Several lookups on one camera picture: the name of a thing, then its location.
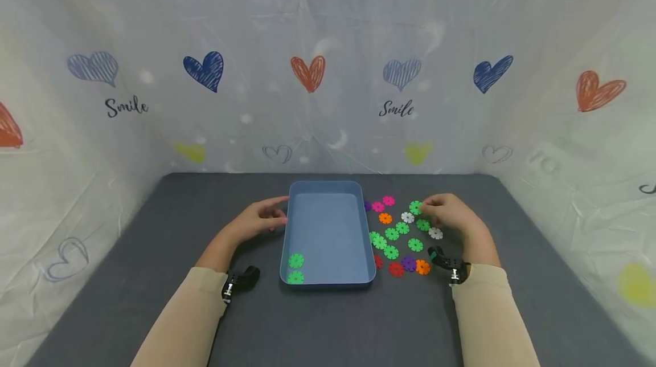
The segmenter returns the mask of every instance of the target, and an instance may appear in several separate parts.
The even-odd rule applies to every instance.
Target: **red heart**
[[[23,135],[20,128],[5,105],[0,102],[0,148],[20,148],[22,144]]]
[[[580,112],[590,112],[603,107],[617,98],[626,88],[626,81],[617,79],[599,86],[599,75],[595,71],[586,71],[579,76],[576,86],[576,98]]]
[[[307,68],[305,61],[301,58],[294,56],[291,59],[291,69],[299,81],[305,86],[307,93],[312,93],[317,90],[321,85],[323,79],[323,71],[326,68],[326,60],[323,56],[315,56],[310,64],[310,69]]]

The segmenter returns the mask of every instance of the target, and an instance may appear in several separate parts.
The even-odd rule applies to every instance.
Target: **white fabric backdrop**
[[[495,174],[656,360],[649,4],[0,0],[0,365],[169,172]],[[587,70],[626,88],[579,112]]]

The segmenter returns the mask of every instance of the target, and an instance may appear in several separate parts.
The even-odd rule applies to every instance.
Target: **blue heart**
[[[83,81],[106,82],[116,88],[114,79],[119,73],[119,63],[108,52],[94,52],[90,58],[73,55],[66,61],[68,70]]]
[[[74,269],[74,268],[69,268],[67,269],[66,267],[70,264],[69,260],[66,258],[66,245],[73,245],[80,254],[82,254],[82,257],[85,259],[86,264],[82,268]],[[84,246],[84,243],[82,243],[81,240],[79,240],[77,237],[70,237],[70,238],[65,238],[61,243],[59,243],[59,262],[55,262],[51,264],[47,270],[45,271],[45,278],[49,282],[60,282],[62,280],[66,280],[67,278],[73,277],[77,275],[77,273],[82,272],[82,270],[89,264],[89,253],[87,253],[87,247]],[[56,271],[55,274],[53,275],[52,271],[53,269],[56,268],[63,268],[64,270],[59,270]]]
[[[476,85],[481,92],[487,92],[492,85],[500,80],[512,64],[512,55],[502,58],[496,65],[494,65],[494,68],[488,61],[481,62],[476,66],[476,69],[474,69],[474,85]]]
[[[209,52],[203,59],[203,64],[190,56],[182,61],[187,74],[190,74],[198,83],[212,92],[219,89],[219,82],[223,76],[223,56],[216,51]]]
[[[403,87],[412,81],[421,70],[421,61],[418,59],[411,59],[405,64],[396,59],[390,60],[383,69],[383,79],[385,82],[391,83],[398,87],[399,92],[403,91]]]

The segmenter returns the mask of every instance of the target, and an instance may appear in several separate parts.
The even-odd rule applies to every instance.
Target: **blue tray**
[[[289,267],[289,256],[305,258]],[[289,188],[280,278],[303,273],[294,286],[361,286],[376,276],[362,188],[355,182],[294,182]]]

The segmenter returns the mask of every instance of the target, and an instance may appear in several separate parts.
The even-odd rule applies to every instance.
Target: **red snowflake piece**
[[[396,203],[396,200],[394,200],[394,198],[392,198],[392,196],[384,196],[383,204],[385,206],[394,206],[394,203]]]
[[[385,205],[380,203],[380,202],[373,202],[371,204],[371,208],[373,209],[374,212],[377,212],[377,213],[385,211]]]
[[[389,267],[388,267],[388,270],[389,270],[390,275],[392,275],[396,278],[402,277],[403,273],[405,273],[405,271],[403,270],[403,266],[401,266],[401,263],[396,263],[396,262],[390,263]]]

